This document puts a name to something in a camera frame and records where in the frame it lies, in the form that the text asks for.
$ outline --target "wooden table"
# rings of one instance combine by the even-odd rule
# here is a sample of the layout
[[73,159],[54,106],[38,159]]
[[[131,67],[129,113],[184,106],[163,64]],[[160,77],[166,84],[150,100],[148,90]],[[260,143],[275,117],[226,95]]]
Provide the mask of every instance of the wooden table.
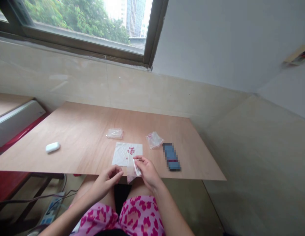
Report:
[[33,97],[0,93],[0,117],[31,101]]
[[[122,128],[123,140],[105,137],[109,128]],[[151,150],[152,131],[173,143],[182,166],[169,172],[163,149]],[[46,154],[47,144],[61,148]],[[226,180],[190,119],[65,102],[25,137],[0,156],[0,170],[99,174],[112,164],[116,142],[143,144],[163,178]]]

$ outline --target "beige tile wall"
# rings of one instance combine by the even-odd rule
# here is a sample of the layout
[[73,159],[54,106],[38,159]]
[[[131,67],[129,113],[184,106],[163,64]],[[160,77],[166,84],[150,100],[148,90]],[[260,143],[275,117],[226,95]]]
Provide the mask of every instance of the beige tile wall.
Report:
[[191,118],[199,132],[248,94],[0,41],[0,92]]
[[208,127],[228,181],[204,181],[226,232],[305,235],[305,119],[256,96]]

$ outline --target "person's left hand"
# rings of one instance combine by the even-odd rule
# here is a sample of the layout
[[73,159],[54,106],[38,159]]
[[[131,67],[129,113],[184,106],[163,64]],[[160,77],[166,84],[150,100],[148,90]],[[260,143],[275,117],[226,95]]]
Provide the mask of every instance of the person's left hand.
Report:
[[92,187],[89,189],[90,197],[94,203],[100,201],[109,192],[115,184],[117,184],[120,178],[123,176],[122,168],[118,165],[111,166],[105,169],[96,181],[93,183]]

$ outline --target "green foliage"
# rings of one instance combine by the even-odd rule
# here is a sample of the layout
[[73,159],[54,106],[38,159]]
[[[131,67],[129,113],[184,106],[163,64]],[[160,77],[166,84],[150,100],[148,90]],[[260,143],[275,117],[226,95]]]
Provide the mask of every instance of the green foliage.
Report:
[[111,20],[103,0],[24,0],[35,21],[129,44],[122,20]]

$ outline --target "small plastic bag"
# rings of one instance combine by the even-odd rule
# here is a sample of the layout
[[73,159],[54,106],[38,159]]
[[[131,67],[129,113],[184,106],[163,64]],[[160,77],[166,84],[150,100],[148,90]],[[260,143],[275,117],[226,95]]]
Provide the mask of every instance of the small plastic bag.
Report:
[[135,164],[135,160],[133,158],[128,160],[128,165],[126,167],[127,170],[127,184],[130,184],[136,177],[141,176],[142,172]]
[[161,138],[156,131],[153,131],[152,133],[148,134],[146,136],[146,139],[148,140],[148,144],[150,149],[159,148],[160,145],[163,143],[164,139]]
[[122,129],[109,129],[106,136],[107,138],[122,139],[124,131]]

